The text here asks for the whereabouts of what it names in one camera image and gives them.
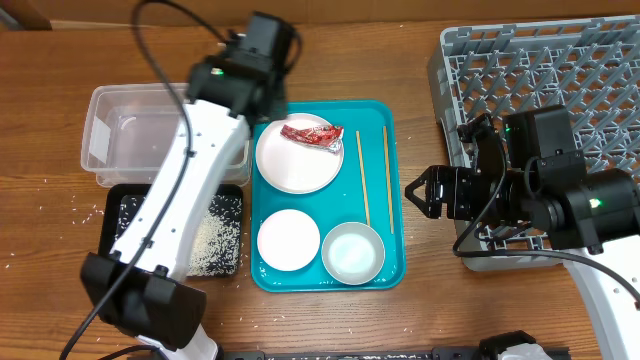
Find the red snack wrapper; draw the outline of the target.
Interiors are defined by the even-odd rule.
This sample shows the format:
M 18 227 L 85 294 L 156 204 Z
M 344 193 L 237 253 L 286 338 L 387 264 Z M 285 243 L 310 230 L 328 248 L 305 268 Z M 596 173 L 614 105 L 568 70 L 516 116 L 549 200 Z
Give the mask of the red snack wrapper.
M 284 125 L 280 135 L 302 146 L 328 151 L 332 154 L 342 149 L 344 128 L 342 126 L 322 125 L 305 129 L 295 129 Z

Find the small white plate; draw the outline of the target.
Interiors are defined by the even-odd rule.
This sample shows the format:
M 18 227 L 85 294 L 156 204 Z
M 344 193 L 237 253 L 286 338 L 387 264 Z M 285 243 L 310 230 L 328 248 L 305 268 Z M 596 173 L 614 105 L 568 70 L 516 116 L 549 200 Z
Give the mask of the small white plate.
M 257 247 L 270 267 L 297 271 L 312 262 L 320 247 L 320 231 L 306 213 L 284 209 L 271 214 L 260 226 Z

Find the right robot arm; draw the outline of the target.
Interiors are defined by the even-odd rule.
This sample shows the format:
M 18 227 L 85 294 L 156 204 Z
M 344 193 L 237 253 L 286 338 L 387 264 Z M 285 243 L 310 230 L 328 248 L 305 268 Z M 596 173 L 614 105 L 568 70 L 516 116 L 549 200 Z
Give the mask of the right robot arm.
M 589 173 L 562 105 L 484 113 L 456 129 L 469 167 L 434 165 L 405 188 L 428 218 L 466 222 L 463 259 L 563 262 L 606 359 L 639 356 L 639 188 L 617 168 Z

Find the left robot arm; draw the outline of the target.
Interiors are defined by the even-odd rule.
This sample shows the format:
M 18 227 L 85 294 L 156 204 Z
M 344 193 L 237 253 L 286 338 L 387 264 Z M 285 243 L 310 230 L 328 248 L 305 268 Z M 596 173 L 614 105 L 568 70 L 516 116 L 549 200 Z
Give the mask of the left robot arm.
M 302 52 L 288 22 L 254 13 L 244 34 L 190 70 L 173 101 L 180 121 L 145 200 L 105 254 L 89 254 L 80 272 L 91 317 L 137 339 L 159 359 L 217 359 L 206 334 L 203 291 L 189 287 L 193 243 L 231 159 L 258 123 L 287 114 L 285 79 Z

